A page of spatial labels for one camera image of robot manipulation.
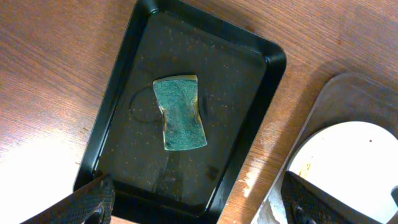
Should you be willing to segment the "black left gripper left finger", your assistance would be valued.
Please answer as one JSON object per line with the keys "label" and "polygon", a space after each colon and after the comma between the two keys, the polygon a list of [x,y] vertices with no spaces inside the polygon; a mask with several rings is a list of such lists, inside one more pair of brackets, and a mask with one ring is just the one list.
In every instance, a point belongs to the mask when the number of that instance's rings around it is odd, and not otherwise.
{"label": "black left gripper left finger", "polygon": [[102,175],[22,223],[110,224],[114,201],[113,180]]}

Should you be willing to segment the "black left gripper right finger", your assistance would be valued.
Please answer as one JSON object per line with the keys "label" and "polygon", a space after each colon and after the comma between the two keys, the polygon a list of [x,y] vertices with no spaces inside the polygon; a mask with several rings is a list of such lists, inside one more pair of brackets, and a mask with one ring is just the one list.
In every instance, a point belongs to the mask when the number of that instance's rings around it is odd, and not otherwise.
{"label": "black left gripper right finger", "polygon": [[288,223],[377,223],[291,171],[280,193]]}

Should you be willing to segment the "white plate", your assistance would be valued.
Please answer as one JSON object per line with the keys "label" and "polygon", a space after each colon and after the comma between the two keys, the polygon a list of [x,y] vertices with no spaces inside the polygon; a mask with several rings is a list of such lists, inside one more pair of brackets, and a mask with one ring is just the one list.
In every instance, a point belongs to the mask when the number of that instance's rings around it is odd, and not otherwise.
{"label": "white plate", "polygon": [[397,212],[397,138],[372,123],[322,129],[299,147],[287,169],[380,223]]}

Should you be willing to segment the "green yellow sponge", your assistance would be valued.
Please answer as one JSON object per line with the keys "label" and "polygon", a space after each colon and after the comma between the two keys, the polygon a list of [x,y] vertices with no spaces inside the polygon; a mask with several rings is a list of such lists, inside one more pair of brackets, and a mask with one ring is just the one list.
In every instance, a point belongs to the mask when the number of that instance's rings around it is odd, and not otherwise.
{"label": "green yellow sponge", "polygon": [[187,151],[207,145],[198,109],[198,78],[176,75],[153,81],[158,107],[163,116],[166,151]]}

